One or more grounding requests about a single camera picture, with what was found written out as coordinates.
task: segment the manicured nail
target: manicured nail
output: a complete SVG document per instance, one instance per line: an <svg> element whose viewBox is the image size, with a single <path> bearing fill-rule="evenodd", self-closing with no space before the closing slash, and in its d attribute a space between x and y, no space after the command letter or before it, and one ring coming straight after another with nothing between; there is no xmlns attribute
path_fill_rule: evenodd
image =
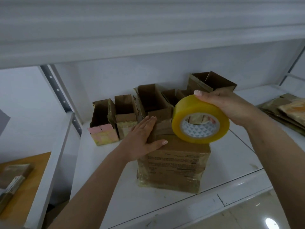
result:
<svg viewBox="0 0 305 229"><path fill-rule="evenodd" d="M195 96L202 96L202 91L195 90L195 91L194 91L194 95L195 95Z"/></svg>

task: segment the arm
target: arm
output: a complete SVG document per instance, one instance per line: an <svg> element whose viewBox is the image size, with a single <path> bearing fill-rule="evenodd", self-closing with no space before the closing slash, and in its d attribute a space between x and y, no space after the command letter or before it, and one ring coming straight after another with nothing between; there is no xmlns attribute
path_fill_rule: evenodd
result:
<svg viewBox="0 0 305 229"><path fill-rule="evenodd" d="M126 164L167 143L166 140L158 140L146 144L155 123L156 117L146 117L135 126L103 160L49 229L99 228Z"/></svg>
<svg viewBox="0 0 305 229"><path fill-rule="evenodd" d="M226 89L211 93L196 90L198 99L219 107L243 126L284 209L292 229L305 228L305 153L258 108Z"/></svg>

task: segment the forearm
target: forearm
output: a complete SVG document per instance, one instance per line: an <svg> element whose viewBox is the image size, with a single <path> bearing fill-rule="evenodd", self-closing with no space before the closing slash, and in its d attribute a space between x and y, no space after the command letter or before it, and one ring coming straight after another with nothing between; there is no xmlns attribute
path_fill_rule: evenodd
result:
<svg viewBox="0 0 305 229"><path fill-rule="evenodd" d="M267 115L246 126L290 227L305 228L305 153Z"/></svg>
<svg viewBox="0 0 305 229"><path fill-rule="evenodd" d="M99 228L120 175L127 164L122 152L112 151L49 227Z"/></svg>

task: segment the hand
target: hand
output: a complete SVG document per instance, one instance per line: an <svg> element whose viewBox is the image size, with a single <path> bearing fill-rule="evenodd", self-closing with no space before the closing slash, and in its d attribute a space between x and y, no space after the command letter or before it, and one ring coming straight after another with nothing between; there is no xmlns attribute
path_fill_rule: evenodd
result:
<svg viewBox="0 0 305 229"><path fill-rule="evenodd" d="M137 160L167 144L167 140L157 140L150 144L146 143L156 121L157 117L146 116L145 119L132 128L116 148L127 162Z"/></svg>
<svg viewBox="0 0 305 229"><path fill-rule="evenodd" d="M219 107L229 119L243 127L266 117L261 110L226 88L210 93L195 90L194 95L201 101Z"/></svg>

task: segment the yellow tape roll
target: yellow tape roll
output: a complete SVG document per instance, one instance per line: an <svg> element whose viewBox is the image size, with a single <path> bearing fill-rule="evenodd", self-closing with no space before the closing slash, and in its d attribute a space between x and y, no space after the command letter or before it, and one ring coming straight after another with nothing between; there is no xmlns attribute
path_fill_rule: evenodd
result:
<svg viewBox="0 0 305 229"><path fill-rule="evenodd" d="M194 95L181 99L174 108L173 132L184 141L207 144L222 138L229 127L228 117L218 107Z"/></svg>

